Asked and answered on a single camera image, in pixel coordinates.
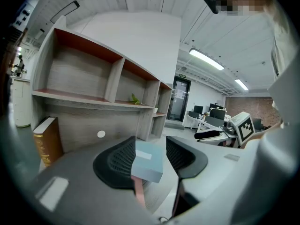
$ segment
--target ceiling light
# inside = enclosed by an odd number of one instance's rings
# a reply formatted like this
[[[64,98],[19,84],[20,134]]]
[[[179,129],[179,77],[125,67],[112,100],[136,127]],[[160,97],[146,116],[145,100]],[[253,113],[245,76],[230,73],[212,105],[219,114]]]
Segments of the ceiling light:
[[[242,83],[240,79],[235,79],[235,81],[244,89],[244,90],[249,90],[245,84]]]
[[[38,40],[41,36],[42,36],[42,34],[44,33],[45,31],[43,30],[43,29],[40,29],[39,31],[38,31],[38,33],[36,34],[36,36],[34,37],[34,39],[35,40]]]
[[[214,61],[212,58],[210,58],[209,56],[205,55],[204,53],[192,48],[190,51],[189,51],[189,54],[197,57],[197,58],[200,58],[201,60],[211,64],[212,66],[214,66],[215,68],[217,68],[218,70],[223,70],[224,67],[221,66],[219,63],[217,63],[216,61]]]
[[[61,16],[66,16],[69,13],[73,12],[74,10],[79,8],[79,3],[75,0],[71,2],[70,4],[66,5],[61,11],[59,11],[57,14],[53,16],[53,18],[50,19],[52,23],[56,23],[56,21],[61,17]]]

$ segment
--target shelving unit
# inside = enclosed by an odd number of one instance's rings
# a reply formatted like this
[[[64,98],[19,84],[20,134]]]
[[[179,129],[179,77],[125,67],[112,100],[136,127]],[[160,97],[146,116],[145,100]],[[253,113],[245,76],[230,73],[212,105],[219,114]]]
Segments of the shelving unit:
[[[157,113],[153,114],[149,137],[160,138],[165,126],[166,114],[168,113],[172,89],[164,83],[160,83],[155,105],[158,107]]]
[[[147,140],[150,131],[161,136],[171,92],[131,59],[66,29],[62,16],[33,68],[31,128],[46,116],[58,117],[64,152],[131,135]],[[141,104],[130,102],[132,93]],[[106,133],[102,139],[100,130]]]

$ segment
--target brown book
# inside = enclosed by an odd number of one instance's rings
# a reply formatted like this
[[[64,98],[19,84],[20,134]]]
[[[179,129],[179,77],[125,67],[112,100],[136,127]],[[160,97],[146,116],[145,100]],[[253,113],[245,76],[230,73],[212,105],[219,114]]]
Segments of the brown book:
[[[58,118],[47,118],[33,130],[34,142],[46,167],[63,155]]]

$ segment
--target door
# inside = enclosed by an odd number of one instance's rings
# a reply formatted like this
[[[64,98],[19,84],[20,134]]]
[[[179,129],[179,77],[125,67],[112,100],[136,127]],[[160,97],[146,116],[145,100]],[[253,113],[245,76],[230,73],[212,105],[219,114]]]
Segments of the door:
[[[184,113],[188,103],[188,92],[190,81],[175,77],[169,110],[168,120],[183,121]]]

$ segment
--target ceiling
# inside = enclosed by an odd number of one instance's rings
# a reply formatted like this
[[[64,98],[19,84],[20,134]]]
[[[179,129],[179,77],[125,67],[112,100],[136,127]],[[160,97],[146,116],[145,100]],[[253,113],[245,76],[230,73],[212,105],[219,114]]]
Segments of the ceiling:
[[[29,34],[46,33],[50,19],[74,0],[39,0],[28,23]],[[67,24],[96,13],[114,10],[152,10],[180,17],[180,49],[176,73],[227,95],[244,93],[234,81],[241,79],[249,93],[266,92],[273,83],[270,62],[273,33],[265,14],[214,15],[203,0],[77,0],[79,9],[67,15]],[[219,71],[188,54],[195,47],[213,57],[225,69]]]

